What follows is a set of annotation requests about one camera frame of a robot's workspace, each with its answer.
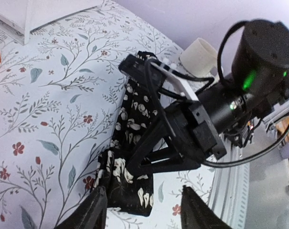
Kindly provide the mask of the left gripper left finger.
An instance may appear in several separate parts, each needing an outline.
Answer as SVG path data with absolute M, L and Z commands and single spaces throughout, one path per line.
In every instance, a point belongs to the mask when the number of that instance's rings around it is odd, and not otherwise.
M 105 229 L 106 213 L 107 195 L 105 187 L 97 187 L 55 229 Z

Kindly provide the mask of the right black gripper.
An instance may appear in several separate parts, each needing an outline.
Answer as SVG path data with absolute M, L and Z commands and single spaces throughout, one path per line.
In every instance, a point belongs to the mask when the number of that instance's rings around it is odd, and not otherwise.
M 131 151 L 126 169 L 133 176 L 198 169 L 210 156 L 221 159 L 226 147 L 208 113 L 199 101 L 173 102 L 164 108 L 165 116 L 175 134 L 170 143 L 159 118 L 147 128 Z M 167 147 L 153 151 L 164 139 Z

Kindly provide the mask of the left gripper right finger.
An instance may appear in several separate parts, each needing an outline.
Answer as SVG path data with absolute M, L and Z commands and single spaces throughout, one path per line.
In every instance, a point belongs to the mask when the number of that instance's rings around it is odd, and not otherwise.
M 231 229 L 191 188 L 183 186 L 181 199 L 181 227 L 183 229 Z

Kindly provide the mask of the black white floral tie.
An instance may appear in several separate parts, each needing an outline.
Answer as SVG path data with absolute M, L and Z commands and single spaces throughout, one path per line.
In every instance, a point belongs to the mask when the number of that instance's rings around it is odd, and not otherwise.
M 105 187 L 108 207 L 144 217 L 148 217 L 153 208 L 153 176 L 133 176 L 126 164 L 133 148 L 157 115 L 144 76 L 145 60 L 155 57 L 151 52 L 139 51 L 119 65 L 119 70 L 129 79 L 110 146 L 99 155 L 93 183 L 93 187 Z

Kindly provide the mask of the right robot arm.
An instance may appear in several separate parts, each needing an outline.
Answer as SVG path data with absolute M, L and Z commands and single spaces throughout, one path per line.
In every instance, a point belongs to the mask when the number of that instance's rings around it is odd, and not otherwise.
M 127 170 L 134 176 L 197 169 L 235 167 L 266 155 L 279 145 L 233 162 L 222 158 L 226 148 L 220 138 L 238 136 L 254 117 L 264 118 L 289 89 L 289 29 L 280 21 L 240 21 L 222 40 L 225 44 L 243 29 L 231 73 L 195 93 L 183 75 L 159 60 L 128 55 L 119 70 L 149 93 L 158 114 L 129 152 Z

